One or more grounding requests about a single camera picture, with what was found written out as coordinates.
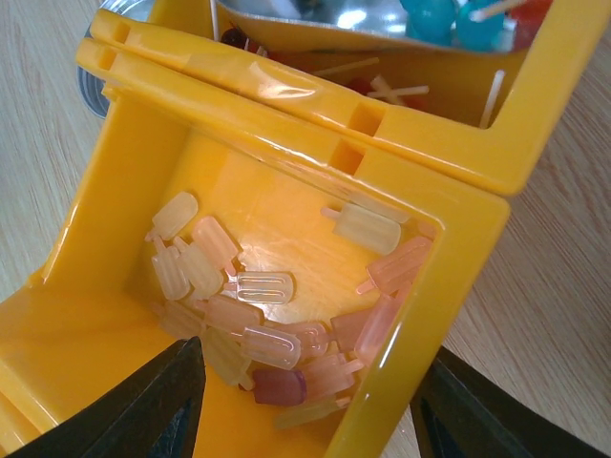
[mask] yellow container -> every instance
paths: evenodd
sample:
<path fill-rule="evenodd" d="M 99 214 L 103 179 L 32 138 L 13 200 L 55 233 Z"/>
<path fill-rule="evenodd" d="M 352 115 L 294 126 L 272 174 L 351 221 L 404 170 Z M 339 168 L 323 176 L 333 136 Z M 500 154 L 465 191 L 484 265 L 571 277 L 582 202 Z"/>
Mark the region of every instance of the yellow container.
<path fill-rule="evenodd" d="M 190 2 L 159 1 L 151 21 L 209 35 L 196 20 L 209 11 L 186 14 Z M 207 373 L 196 456 L 377 456 L 508 217 L 506 200 L 486 190 L 522 186 L 609 12 L 608 2 L 593 1 L 577 18 L 594 27 L 576 27 L 575 18 L 568 27 L 566 15 L 576 12 L 570 4 L 557 0 L 542 32 L 555 17 L 552 24 L 567 27 L 568 36 L 580 32 L 581 44 L 565 43 L 578 55 L 570 64 L 556 53 L 537 62 L 529 54 L 523 64 L 523 56 L 503 57 L 521 70 L 488 130 L 391 107 L 253 54 L 101 12 L 92 28 L 97 41 L 85 40 L 77 61 L 109 82 L 110 112 L 48 261 L 0 306 L 0 450 L 66 420 L 170 344 L 148 306 L 161 293 L 153 247 L 143 240 L 157 209 L 188 190 L 199 216 L 215 215 L 239 241 L 247 269 L 294 274 L 294 301 L 265 310 L 282 322 L 328 321 L 376 299 L 354 294 L 375 256 L 334 236 L 321 207 L 352 201 L 410 217 L 404 238 L 434 229 L 432 252 L 344 415 L 278 431 L 272 418 L 279 409 L 256 406 L 249 393 Z M 552 35 L 545 31 L 533 52 L 555 52 Z M 214 66 L 206 68 L 206 59 Z M 433 60 L 423 69 L 432 72 Z M 262 96 L 261 80 L 234 74 L 247 65 L 275 78 L 269 88 L 284 84 L 316 96 L 297 103 Z M 549 69 L 558 72 L 547 83 L 552 89 L 530 80 Z M 537 91 L 547 107 L 531 107 L 528 96 Z M 538 117 L 525 122 L 520 117 L 528 113 Z"/>

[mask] small pile of popsicles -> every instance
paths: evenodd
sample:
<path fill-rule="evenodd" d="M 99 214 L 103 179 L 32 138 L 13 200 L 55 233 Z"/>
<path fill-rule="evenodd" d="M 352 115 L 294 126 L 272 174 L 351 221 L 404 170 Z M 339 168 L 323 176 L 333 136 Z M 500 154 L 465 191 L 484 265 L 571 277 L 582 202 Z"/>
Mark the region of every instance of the small pile of popsicles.
<path fill-rule="evenodd" d="M 356 288 L 358 294 L 378 289 L 375 305 L 331 318 L 328 330 L 318 322 L 267 321 L 255 304 L 289 303 L 293 277 L 239 271 L 240 247 L 212 216 L 196 222 L 192 242 L 178 237 L 197 212 L 195 197 L 181 192 L 153 217 L 146 236 L 157 250 L 152 262 L 167 300 L 153 305 L 161 327 L 179 339 L 200 336 L 205 361 L 227 385 L 251 391 L 257 404 L 289 407 L 274 420 L 277 428 L 345 408 L 350 397 L 342 393 L 374 362 L 432 241 L 418 236 L 400 244 L 398 222 L 352 203 L 341 211 L 323 208 L 335 221 L 334 234 L 382 255 Z"/>

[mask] wood grain surface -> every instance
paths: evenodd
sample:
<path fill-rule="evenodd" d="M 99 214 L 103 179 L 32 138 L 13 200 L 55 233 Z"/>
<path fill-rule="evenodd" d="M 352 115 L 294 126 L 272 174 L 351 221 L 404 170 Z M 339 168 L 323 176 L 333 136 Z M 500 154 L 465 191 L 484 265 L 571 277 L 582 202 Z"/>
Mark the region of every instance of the wood grain surface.
<path fill-rule="evenodd" d="M 95 0 L 0 0 L 0 300 L 48 256 L 99 133 L 73 62 Z M 446 346 L 611 454 L 611 31 Z M 406 414 L 385 457 L 418 456 Z"/>

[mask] clear popsicle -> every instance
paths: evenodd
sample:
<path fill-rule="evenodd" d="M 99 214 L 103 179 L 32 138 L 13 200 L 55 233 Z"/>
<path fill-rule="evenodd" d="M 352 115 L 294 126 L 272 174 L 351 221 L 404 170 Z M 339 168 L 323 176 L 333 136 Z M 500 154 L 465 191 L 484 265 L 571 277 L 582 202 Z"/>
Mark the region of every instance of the clear popsicle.
<path fill-rule="evenodd" d="M 255 369 L 252 380 L 257 404 L 297 406 L 306 400 L 306 379 L 301 370 Z"/>
<path fill-rule="evenodd" d="M 292 277 L 283 272 L 240 272 L 224 288 L 236 291 L 240 301 L 284 304 L 293 297 L 295 286 Z"/>
<path fill-rule="evenodd" d="M 326 355 L 301 366 L 307 399 L 315 401 L 350 388 L 356 383 L 352 373 L 363 367 L 359 360 L 347 362 L 342 353 Z"/>
<path fill-rule="evenodd" d="M 153 237 L 157 254 L 151 262 L 157 274 L 159 285 L 165 299 L 175 301 L 186 296 L 191 289 L 189 280 L 179 268 L 179 250 L 175 246 L 166 247 L 160 236 Z"/>
<path fill-rule="evenodd" d="M 238 256 L 240 248 L 214 217 L 200 219 L 193 228 L 191 237 L 217 269 L 225 269 L 232 277 L 236 275 L 233 259 Z"/>
<path fill-rule="evenodd" d="M 401 226 L 398 222 L 352 203 L 344 205 L 341 212 L 323 207 L 321 214 L 335 219 L 333 234 L 352 240 L 380 255 L 387 255 L 394 250 L 401 239 Z"/>
<path fill-rule="evenodd" d="M 358 310 L 356 312 L 345 313 L 344 315 L 338 315 L 337 317 L 331 318 L 331 332 L 330 338 L 337 342 L 337 346 L 343 353 L 348 353 L 354 350 L 354 344 L 361 335 L 363 326 L 367 322 L 369 315 L 371 314 L 371 308 L 364 310 Z"/>
<path fill-rule="evenodd" d="M 222 287 L 222 275 L 201 249 L 194 243 L 187 243 L 174 237 L 174 246 L 180 251 L 178 264 L 187 279 L 205 298 L 217 293 Z"/>
<path fill-rule="evenodd" d="M 203 359 L 210 364 L 219 377 L 228 385 L 241 385 L 250 390 L 254 384 L 246 370 L 250 358 L 244 356 L 240 346 L 222 331 L 209 327 L 201 339 Z"/>
<path fill-rule="evenodd" d="M 161 210 L 153 216 L 153 229 L 146 236 L 151 241 L 154 236 L 169 240 L 182 229 L 198 212 L 198 201 L 185 192 L 176 194 Z"/>
<path fill-rule="evenodd" d="M 290 427 L 297 427 L 305 423 L 321 420 L 333 412 L 348 407 L 349 404 L 349 397 L 338 400 L 336 400 L 335 397 L 330 397 L 313 403 L 289 407 L 274 418 L 274 427 L 276 427 L 276 429 L 288 429 Z"/>
<path fill-rule="evenodd" d="M 301 357 L 297 337 L 270 327 L 248 326 L 240 343 L 248 358 L 280 369 L 292 369 Z"/>
<path fill-rule="evenodd" d="M 200 317 L 177 302 L 167 301 L 159 312 L 161 329 L 176 339 L 199 336 L 205 329 Z"/>
<path fill-rule="evenodd" d="M 207 302 L 195 302 L 195 308 L 204 313 L 204 322 L 226 332 L 232 338 L 239 338 L 248 326 L 263 322 L 263 311 L 254 305 L 238 302 L 233 298 L 216 294 Z"/>
<path fill-rule="evenodd" d="M 373 288 L 382 293 L 392 294 L 406 283 L 412 283 L 418 275 L 431 250 L 432 242 L 424 237 L 414 237 L 396 250 L 367 266 L 369 280 L 356 288 L 364 294 Z"/>
<path fill-rule="evenodd" d="M 329 336 L 322 323 L 274 323 L 269 327 L 297 336 L 302 343 L 302 360 L 323 356 L 327 351 Z"/>
<path fill-rule="evenodd" d="M 356 357 L 367 367 L 371 366 L 389 333 L 401 302 L 383 294 L 373 306 L 363 331 L 354 345 Z"/>

